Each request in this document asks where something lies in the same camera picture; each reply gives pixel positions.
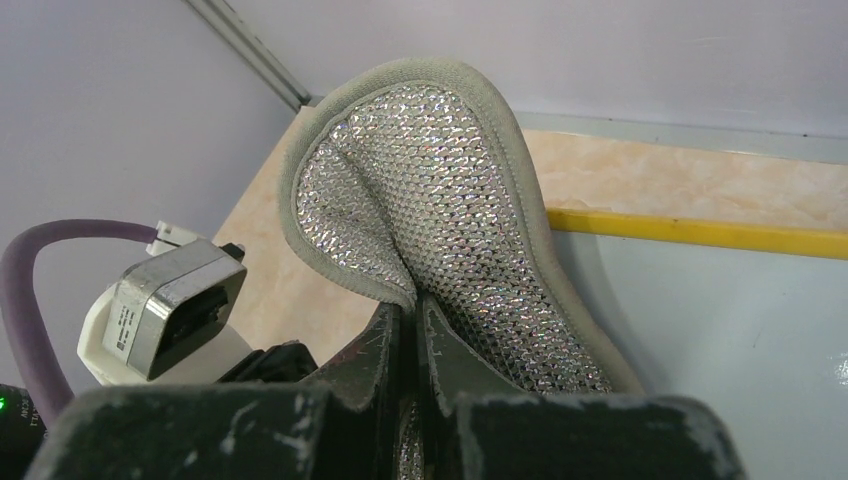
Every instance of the light blue wall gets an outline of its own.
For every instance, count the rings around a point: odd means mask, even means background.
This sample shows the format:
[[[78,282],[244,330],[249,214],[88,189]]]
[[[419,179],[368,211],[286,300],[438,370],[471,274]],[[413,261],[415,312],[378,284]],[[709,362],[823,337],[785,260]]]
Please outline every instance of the light blue wall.
[[[848,137],[843,0],[229,0],[310,92],[471,63],[523,112]]]
[[[753,479],[845,478],[848,262],[555,232],[645,389],[706,403]]]
[[[294,114],[185,3],[0,7],[0,248],[32,225],[165,219],[213,234]],[[36,290],[72,387],[91,303],[143,246],[48,248]],[[0,327],[0,383],[20,377]]]

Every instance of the white wall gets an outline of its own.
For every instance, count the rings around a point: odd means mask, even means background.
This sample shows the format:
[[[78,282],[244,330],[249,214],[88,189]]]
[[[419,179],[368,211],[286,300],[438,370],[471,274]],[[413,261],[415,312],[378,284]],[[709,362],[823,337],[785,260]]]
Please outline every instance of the white wall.
[[[0,7],[0,248],[32,225],[167,219],[211,235],[293,118],[186,4]],[[45,250],[36,290],[72,387],[94,299],[144,257],[119,241]],[[0,325],[0,383],[20,378]]]
[[[519,111],[848,136],[842,0],[229,3],[313,93],[447,55]]]

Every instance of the label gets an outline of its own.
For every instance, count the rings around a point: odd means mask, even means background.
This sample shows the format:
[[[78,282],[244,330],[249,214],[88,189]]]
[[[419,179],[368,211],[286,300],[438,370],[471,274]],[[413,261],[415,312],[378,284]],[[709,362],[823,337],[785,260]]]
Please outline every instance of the label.
[[[109,324],[103,333],[103,347],[124,363],[130,356],[130,348],[138,330],[139,319],[136,317],[135,311],[117,299],[113,300]]]

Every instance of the gray fabric edge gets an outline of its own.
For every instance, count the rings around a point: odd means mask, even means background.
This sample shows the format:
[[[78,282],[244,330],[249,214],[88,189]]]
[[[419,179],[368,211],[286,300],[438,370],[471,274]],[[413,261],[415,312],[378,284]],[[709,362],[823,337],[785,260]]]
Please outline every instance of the gray fabric edge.
[[[280,217],[286,241],[292,250],[306,264],[342,287],[375,300],[401,305],[407,311],[414,308],[414,298],[408,298],[388,284],[342,269],[308,242],[297,221],[295,201],[300,169],[332,120],[376,91],[410,82],[428,83],[457,93],[477,116],[484,136],[490,140],[487,145],[500,149],[496,152],[500,156],[494,155],[493,158],[506,161],[500,167],[509,173],[504,175],[504,181],[516,207],[518,226],[529,261],[540,276],[542,288],[555,300],[555,307],[562,318],[570,320],[575,336],[610,377],[613,387],[620,392],[643,393],[635,372],[592,320],[559,265],[536,171],[532,163],[529,168],[516,165],[516,159],[530,158],[530,152],[512,110],[488,79],[462,62],[446,58],[397,60],[360,75],[324,98],[313,112],[313,117],[296,133],[283,159]]]

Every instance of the metal bracket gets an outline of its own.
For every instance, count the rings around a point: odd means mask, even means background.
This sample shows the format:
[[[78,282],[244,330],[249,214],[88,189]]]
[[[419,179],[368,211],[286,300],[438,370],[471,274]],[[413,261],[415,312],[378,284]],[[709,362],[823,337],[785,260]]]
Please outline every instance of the metal bracket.
[[[185,0],[295,112],[308,105],[309,92],[274,57],[224,0]]]

